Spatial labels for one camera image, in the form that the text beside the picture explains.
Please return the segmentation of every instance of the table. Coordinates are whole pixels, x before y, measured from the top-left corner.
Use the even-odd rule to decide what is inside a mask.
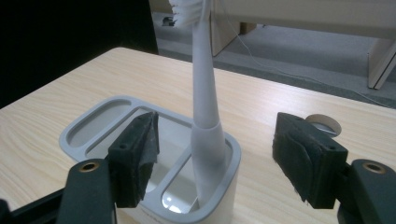
[[[216,69],[223,128],[242,148],[233,223],[337,223],[336,209],[301,202],[272,159],[277,112],[324,114],[342,127],[348,162],[396,169],[396,110]],[[64,128],[114,95],[191,117],[191,64],[113,49],[0,110],[0,198],[14,210],[64,187],[75,162],[59,147]],[[119,223],[129,219],[118,212]]]

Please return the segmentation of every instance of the toothbrush head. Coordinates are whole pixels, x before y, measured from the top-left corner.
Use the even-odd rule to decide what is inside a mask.
[[[209,19],[210,0],[169,0],[175,14],[176,27],[184,27]]]

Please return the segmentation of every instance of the desk leg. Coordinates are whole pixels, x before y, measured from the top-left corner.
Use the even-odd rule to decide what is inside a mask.
[[[377,39],[369,52],[369,88],[380,89],[396,66],[396,40]]]

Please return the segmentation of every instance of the white toothbrush holder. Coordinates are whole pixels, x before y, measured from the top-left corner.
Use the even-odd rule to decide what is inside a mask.
[[[136,208],[122,208],[141,223],[230,223],[241,148],[225,133],[227,170],[213,196],[203,206],[191,163],[192,119],[130,96],[115,96],[73,121],[60,136],[62,150],[76,161],[103,159],[107,149],[136,116],[159,114],[160,154],[146,195]]]

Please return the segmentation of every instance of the furniture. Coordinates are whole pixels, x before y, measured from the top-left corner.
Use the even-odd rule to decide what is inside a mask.
[[[158,53],[149,1],[8,1],[0,25],[0,108],[123,46]]]
[[[0,110],[0,198],[12,210],[64,187],[75,164],[58,143],[64,128],[115,95],[130,95],[191,117],[191,64],[117,48]],[[336,209],[301,202],[272,158],[276,114],[323,114],[342,131],[348,162],[396,169],[396,111],[215,70],[224,131],[242,148],[233,223],[337,223]],[[123,210],[119,222],[131,220]]]
[[[222,3],[227,8],[226,16]],[[167,0],[152,10],[170,12]],[[212,50],[216,55],[235,37],[225,22],[251,22],[378,38],[369,52],[368,87],[380,89],[396,65],[396,4],[393,0],[217,0],[212,7]]]

